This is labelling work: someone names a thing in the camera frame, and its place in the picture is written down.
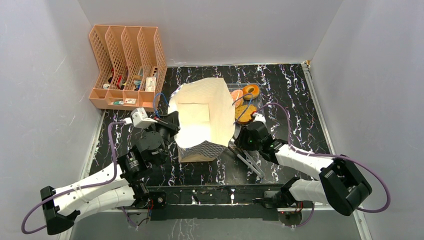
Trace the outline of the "fake crusted bread slice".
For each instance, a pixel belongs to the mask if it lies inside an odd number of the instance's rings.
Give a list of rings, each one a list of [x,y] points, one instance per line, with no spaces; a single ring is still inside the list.
[[[252,114],[257,111],[257,107],[250,104],[240,105],[235,109],[235,122],[246,125],[252,121]]]

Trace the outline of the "orange fake donut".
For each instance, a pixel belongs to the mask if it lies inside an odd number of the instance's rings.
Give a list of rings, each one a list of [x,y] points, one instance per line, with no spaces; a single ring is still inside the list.
[[[241,90],[243,93],[243,99],[247,101],[256,99],[260,94],[260,88],[257,84],[249,84]]]

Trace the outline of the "blue checkered paper bag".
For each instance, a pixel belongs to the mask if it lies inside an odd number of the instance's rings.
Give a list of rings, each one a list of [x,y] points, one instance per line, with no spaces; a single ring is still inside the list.
[[[174,136],[180,163],[210,162],[233,138],[235,107],[223,78],[207,77],[178,87],[168,100],[168,112],[179,112]]]

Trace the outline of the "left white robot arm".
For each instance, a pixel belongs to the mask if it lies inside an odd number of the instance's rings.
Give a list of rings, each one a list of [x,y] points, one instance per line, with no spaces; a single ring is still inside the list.
[[[113,142],[112,130],[116,125],[143,129],[139,140],[122,156],[117,155]],[[170,156],[170,139],[179,130],[178,111],[148,116],[142,107],[133,110],[130,117],[109,124],[110,165],[68,186],[41,189],[48,235],[65,232],[77,221],[109,209],[147,206],[151,198],[144,177],[152,172],[153,167],[165,163]]]

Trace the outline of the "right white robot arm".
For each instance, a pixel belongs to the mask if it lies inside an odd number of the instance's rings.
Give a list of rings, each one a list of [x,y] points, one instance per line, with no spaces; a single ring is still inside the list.
[[[293,177],[273,196],[263,198],[265,206],[295,207],[303,201],[319,202],[350,216],[373,191],[353,162],[342,157],[302,152],[285,140],[273,138],[260,121],[242,126],[234,143],[241,150],[259,152],[268,162],[312,177],[311,180]]]

